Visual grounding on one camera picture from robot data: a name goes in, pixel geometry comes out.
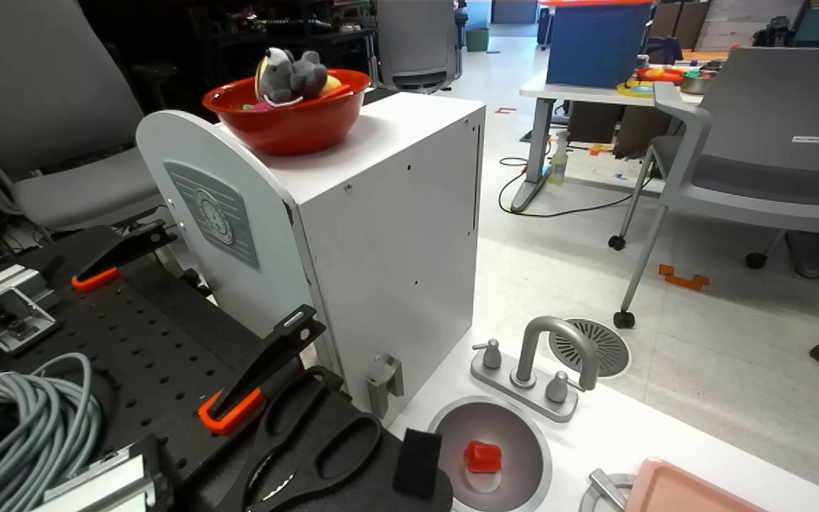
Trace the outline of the gray plush toy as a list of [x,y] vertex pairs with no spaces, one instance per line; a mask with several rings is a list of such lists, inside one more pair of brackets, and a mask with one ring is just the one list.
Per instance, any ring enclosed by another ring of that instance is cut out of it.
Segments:
[[293,57],[286,49],[270,45],[252,76],[256,98],[273,106],[314,99],[323,85],[326,65],[313,49]]

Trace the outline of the white toy kitchen cabinet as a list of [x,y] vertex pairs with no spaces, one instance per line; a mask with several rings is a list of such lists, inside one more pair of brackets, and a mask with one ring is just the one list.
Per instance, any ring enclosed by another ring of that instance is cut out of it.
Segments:
[[314,308],[319,361],[391,418],[472,330],[484,130],[478,99],[388,95],[307,158],[183,112],[148,115],[135,149],[218,308],[257,337]]

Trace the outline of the red plastic bowl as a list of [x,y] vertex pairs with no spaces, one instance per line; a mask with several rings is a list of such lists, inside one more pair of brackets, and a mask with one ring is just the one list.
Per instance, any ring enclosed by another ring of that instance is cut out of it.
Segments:
[[282,106],[282,112],[242,115],[246,102],[265,102],[252,81],[232,81],[211,88],[202,106],[257,158],[303,158],[338,146],[358,119],[370,76],[351,69],[329,69],[347,92]]

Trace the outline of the gray toy faucet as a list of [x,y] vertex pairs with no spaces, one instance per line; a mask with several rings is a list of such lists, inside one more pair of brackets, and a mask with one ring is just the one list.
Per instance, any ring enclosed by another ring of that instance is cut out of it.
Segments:
[[[569,377],[566,371],[546,371],[538,361],[538,347],[552,340],[569,340],[583,371]],[[553,425],[569,425],[577,414],[580,395],[596,388],[596,354],[570,321],[559,317],[538,317],[522,327],[518,355],[506,355],[498,340],[478,345],[468,372],[491,389],[520,401],[522,408],[546,415]]]

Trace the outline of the red toy in sink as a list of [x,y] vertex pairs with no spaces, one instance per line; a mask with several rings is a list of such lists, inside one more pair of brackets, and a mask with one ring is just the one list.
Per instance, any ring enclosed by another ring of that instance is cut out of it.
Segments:
[[498,443],[488,442],[468,442],[464,446],[464,470],[468,475],[498,475],[503,466],[503,452]]

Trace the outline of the gray toy sink basin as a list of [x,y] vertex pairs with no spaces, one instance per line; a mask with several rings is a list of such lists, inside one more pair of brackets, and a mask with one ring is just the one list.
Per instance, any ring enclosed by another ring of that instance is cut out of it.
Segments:
[[[464,398],[431,418],[439,439],[437,470],[448,478],[458,512],[535,512],[552,483],[546,443],[532,422],[511,408]],[[464,446],[468,442],[498,443],[503,466],[498,475],[468,475]]]

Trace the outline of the black orange clamp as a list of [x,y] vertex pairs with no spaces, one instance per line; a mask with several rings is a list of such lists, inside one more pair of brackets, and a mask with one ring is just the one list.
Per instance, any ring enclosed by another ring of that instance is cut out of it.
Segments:
[[117,241],[110,241],[105,251],[100,251],[85,267],[80,267],[70,277],[70,288],[75,294],[94,294],[105,284],[117,283],[121,277],[121,264],[154,253],[155,247],[165,247],[174,241],[174,234],[165,226],[149,226],[135,234],[125,234]]
[[323,334],[310,305],[297,305],[267,337],[265,350],[235,377],[230,388],[215,389],[196,408],[199,425],[211,436],[235,432],[252,414],[262,409],[273,372],[290,364],[307,345]]

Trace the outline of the white desk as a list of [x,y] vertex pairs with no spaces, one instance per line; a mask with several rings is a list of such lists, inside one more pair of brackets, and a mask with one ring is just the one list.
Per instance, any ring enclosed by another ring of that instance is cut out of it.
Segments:
[[522,213],[538,194],[542,190],[546,170],[546,142],[552,115],[559,102],[587,102],[587,106],[617,106],[617,109],[654,109],[657,99],[650,95],[626,95],[619,88],[587,88],[587,85],[553,85],[542,74],[532,74],[520,85],[522,98],[535,99],[532,133],[529,133],[529,158],[522,166],[522,183],[518,186],[508,212]]

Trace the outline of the white office chair background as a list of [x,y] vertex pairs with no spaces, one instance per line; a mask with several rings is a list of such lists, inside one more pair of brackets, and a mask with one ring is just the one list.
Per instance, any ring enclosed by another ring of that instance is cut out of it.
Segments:
[[381,81],[439,88],[459,74],[455,0],[374,0]]

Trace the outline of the black perforated board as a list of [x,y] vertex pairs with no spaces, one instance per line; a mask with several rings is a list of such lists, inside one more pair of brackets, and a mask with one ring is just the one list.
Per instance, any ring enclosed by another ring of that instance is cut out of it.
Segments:
[[256,512],[279,443],[265,436],[297,355],[270,377],[267,398],[235,432],[211,436],[196,408],[265,350],[148,256],[102,291],[70,277],[118,236],[87,230],[0,263],[0,512],[100,512],[90,473],[121,450],[165,507],[191,507],[211,466],[235,455],[213,512]]

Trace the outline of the blue storage bin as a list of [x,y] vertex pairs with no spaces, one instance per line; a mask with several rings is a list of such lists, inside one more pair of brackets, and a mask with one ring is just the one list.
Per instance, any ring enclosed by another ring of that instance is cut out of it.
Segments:
[[650,0],[542,0],[552,10],[549,85],[613,88],[637,69]]

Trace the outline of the orange floor tape marker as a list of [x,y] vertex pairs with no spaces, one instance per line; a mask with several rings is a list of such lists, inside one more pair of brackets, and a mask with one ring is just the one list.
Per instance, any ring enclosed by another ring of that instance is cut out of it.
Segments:
[[704,291],[711,283],[701,273],[683,277],[674,264],[657,264],[657,273],[664,284],[684,288],[684,291]]

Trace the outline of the black orange clamp far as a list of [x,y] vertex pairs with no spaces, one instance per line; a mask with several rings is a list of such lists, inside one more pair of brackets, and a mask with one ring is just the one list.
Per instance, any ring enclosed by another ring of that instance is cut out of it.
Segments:
[[149,226],[135,234],[125,234],[117,241],[110,241],[105,251],[100,251],[85,267],[80,267],[70,277],[70,288],[75,294],[94,294],[105,284],[117,283],[121,277],[121,264],[154,253],[155,247],[165,247],[174,241],[174,234],[165,226]]

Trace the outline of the gray office chair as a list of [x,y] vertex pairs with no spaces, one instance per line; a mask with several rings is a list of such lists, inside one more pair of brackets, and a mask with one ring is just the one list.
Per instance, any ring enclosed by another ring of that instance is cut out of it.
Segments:
[[47,230],[148,216],[142,106],[75,0],[0,0],[1,197]]
[[[819,234],[819,49],[737,49],[700,102],[684,102],[671,84],[657,84],[650,98],[683,130],[660,138],[637,175],[643,183],[657,166],[663,190],[648,241],[611,317],[621,330],[633,324],[631,301],[674,213]],[[613,251],[626,247],[631,212],[607,240]]]

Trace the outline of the gray office chair left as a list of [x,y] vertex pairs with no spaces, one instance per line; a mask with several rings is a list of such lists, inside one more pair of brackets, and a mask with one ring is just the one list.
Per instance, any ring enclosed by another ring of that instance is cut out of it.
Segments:
[[47,230],[148,216],[142,106],[75,0],[0,0],[1,197]]

